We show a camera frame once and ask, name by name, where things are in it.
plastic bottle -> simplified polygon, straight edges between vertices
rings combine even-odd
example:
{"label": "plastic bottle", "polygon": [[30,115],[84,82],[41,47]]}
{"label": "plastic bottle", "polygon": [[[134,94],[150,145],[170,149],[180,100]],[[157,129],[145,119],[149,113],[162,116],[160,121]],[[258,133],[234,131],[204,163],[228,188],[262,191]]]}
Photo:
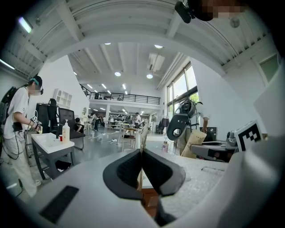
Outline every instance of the plastic bottle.
{"label": "plastic bottle", "polygon": [[70,127],[68,126],[67,119],[65,120],[66,123],[62,127],[62,142],[63,143],[68,143],[69,142],[69,132],[70,132]]}

workbench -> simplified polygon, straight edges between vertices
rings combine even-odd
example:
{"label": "workbench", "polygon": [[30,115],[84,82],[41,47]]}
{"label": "workbench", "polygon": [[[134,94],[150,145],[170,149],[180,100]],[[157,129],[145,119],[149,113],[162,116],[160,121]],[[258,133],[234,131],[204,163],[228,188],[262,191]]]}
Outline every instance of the workbench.
{"label": "workbench", "polygon": [[[64,155],[70,153],[71,163],[74,166],[75,156],[74,156],[74,142],[69,141],[68,143],[60,142],[56,139],[56,136],[52,133],[47,134],[32,134],[32,144],[33,152],[35,155],[35,160],[37,167],[39,169],[42,179],[45,179],[44,172],[51,178],[55,179],[60,174],[64,173],[58,171],[55,162],[62,158]],[[55,139],[52,146],[50,146],[50,138]],[[42,168],[40,164],[40,159],[47,165],[47,167]]]}

